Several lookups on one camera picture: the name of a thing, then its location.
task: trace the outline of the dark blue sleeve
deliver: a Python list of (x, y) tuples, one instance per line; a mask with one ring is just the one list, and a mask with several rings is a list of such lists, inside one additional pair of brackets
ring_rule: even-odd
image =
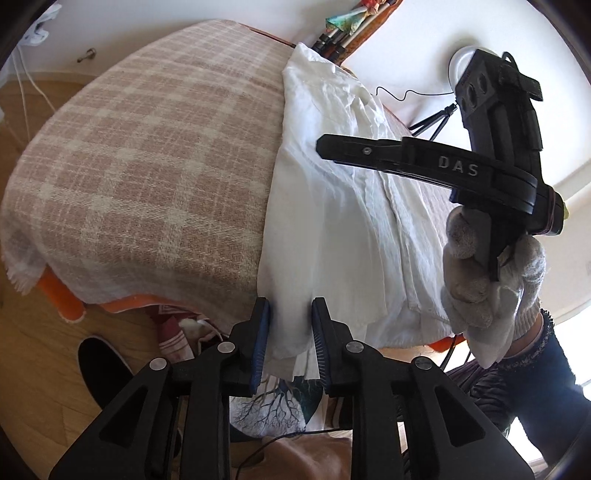
[(591, 403), (575, 377), (554, 334), (554, 323), (542, 311), (544, 330), (525, 354), (497, 364), (506, 383), (512, 412), (549, 465), (564, 455), (576, 438)]

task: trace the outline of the plaid blanket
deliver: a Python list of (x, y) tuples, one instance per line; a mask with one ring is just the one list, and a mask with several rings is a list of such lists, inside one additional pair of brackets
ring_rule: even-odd
[(293, 50), (231, 21), (162, 38), (64, 105), (0, 210), (9, 278), (47, 267), (85, 303), (163, 297), (249, 317)]

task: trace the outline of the gloved hand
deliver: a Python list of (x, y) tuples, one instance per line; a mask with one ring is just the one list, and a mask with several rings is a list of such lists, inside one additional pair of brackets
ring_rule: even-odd
[(499, 281), (491, 282), (474, 258), (478, 234), (466, 220), (474, 214), (484, 215), (457, 207), (447, 218), (441, 300), (454, 333), (463, 333), (478, 363), (489, 368), (534, 324), (546, 259), (541, 244), (523, 235), (501, 254)]

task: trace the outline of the black shoe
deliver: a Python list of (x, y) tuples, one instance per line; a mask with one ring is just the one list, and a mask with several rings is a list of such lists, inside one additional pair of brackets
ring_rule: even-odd
[[(106, 340), (88, 337), (78, 347), (78, 367), (98, 406), (105, 408), (134, 377), (123, 357)], [(182, 446), (181, 434), (177, 430), (174, 442), (176, 457)]]

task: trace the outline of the wooden floor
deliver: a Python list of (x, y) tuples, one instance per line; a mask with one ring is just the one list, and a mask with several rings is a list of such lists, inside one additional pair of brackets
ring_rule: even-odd
[[(82, 88), (75, 83), (38, 84), (56, 108)], [(30, 84), (25, 84), (25, 92), (33, 136), (52, 111)], [(27, 143), (16, 82), (0, 90), (0, 107), (8, 121), (0, 124), (3, 196), (10, 172)], [(112, 315), (90, 307), (81, 323), (67, 325), (39, 291), (27, 297), (16, 293), (0, 268), (0, 425), (41, 479), (48, 477), (59, 457), (100, 411), (82, 381), (76, 360), (78, 344), (89, 335), (107, 339), (134, 371), (158, 355), (154, 327), (142, 312)]]

